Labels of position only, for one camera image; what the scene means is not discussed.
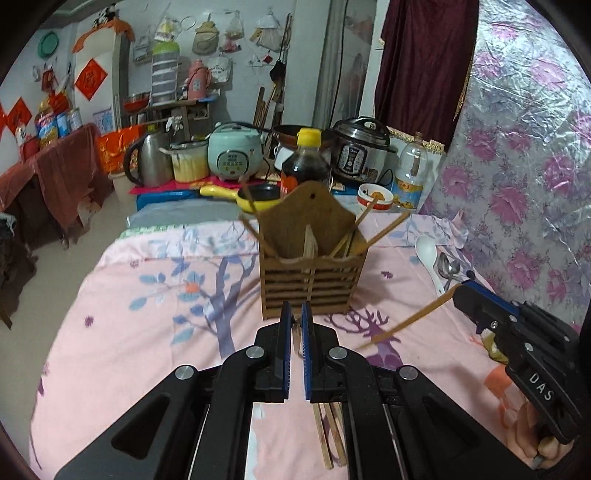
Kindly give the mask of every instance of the metal spoon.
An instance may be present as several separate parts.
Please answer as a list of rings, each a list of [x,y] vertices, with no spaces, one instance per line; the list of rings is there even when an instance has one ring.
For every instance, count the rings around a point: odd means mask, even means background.
[[[449,258],[443,252],[439,254],[439,258],[437,259],[437,271],[443,278],[447,279],[447,282],[443,287],[445,291],[447,291],[452,284],[452,280],[461,281],[459,277],[456,277],[456,275],[460,273],[460,261],[452,260],[450,263]]]

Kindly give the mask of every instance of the metal screw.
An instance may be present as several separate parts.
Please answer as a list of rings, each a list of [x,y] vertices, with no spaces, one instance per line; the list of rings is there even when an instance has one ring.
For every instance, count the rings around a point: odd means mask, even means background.
[[[415,380],[418,377],[418,370],[414,367],[409,367],[406,365],[398,370],[398,375],[400,375],[405,380]]]
[[[193,376],[195,373],[195,369],[188,365],[183,365],[182,367],[178,367],[174,371],[174,376],[177,377],[179,380],[187,380]]]
[[[261,346],[253,345],[246,349],[246,356],[248,358],[260,358],[265,355],[265,349]]]
[[[335,346],[329,350],[329,356],[335,360],[342,360],[347,356],[347,350],[341,346]]]

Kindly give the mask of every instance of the pink thermos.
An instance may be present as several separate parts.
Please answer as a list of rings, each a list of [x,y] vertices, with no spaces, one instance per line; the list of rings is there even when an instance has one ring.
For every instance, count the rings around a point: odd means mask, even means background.
[[[189,89],[187,97],[189,100],[200,100],[207,96],[207,87],[212,81],[209,69],[201,60],[195,60],[189,68]]]

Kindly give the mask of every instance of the red cloth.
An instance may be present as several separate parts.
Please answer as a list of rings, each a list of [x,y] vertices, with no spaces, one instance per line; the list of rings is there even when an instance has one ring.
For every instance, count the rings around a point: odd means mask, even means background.
[[[93,191],[100,205],[111,184],[98,166],[98,129],[88,124],[41,150],[28,160],[39,177],[47,209],[65,230],[78,217],[78,204]]]
[[[28,162],[16,163],[0,175],[0,211],[3,212],[17,197],[35,173]]]
[[[448,147],[477,27],[478,0],[390,0],[375,89],[377,119]]]
[[[263,183],[262,180],[250,180],[246,182],[248,185],[255,185],[257,183]],[[181,183],[176,180],[170,180],[168,183],[161,185],[160,187],[133,187],[129,193],[131,195],[142,195],[144,193],[162,193],[162,192],[175,192],[177,190],[199,190],[205,185],[217,185],[218,187],[224,187],[225,189],[238,190],[240,183],[237,181],[221,181],[215,175],[210,175],[201,180],[195,180],[189,183]]]

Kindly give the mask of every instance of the spoon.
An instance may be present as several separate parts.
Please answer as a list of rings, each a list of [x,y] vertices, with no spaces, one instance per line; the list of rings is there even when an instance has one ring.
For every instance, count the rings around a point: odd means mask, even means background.
[[[452,280],[461,281],[459,277],[456,277],[460,273],[460,261],[456,259],[450,263],[448,256],[443,252],[439,254],[437,259],[437,271],[443,278],[447,279],[446,284],[443,286],[445,291],[448,291]]]
[[[414,249],[417,252],[418,259],[425,266],[429,275],[431,275],[431,280],[433,280],[433,285],[435,285],[437,296],[443,295],[445,290],[443,289],[441,280],[433,269],[435,262],[437,261],[437,247],[435,246],[435,240],[428,235],[421,235],[417,238],[417,241],[414,244]]]

